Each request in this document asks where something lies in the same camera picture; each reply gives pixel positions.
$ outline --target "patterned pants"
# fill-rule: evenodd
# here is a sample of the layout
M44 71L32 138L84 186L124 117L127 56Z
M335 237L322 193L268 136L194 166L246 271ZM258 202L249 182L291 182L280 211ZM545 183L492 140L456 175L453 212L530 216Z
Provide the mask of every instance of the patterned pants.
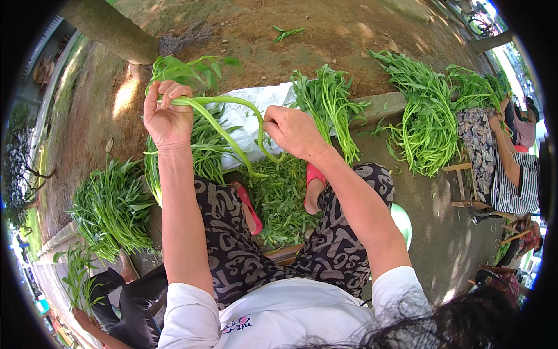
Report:
M372 163L353 170L391 208L395 188L389 171ZM370 275L368 257L330 185L318 196L318 207L324 214L315 231L293 264L279 266L252 241L235 189L198 176L194 184L204 220L213 297L219 310L262 285L288 278L322 281L360 297Z

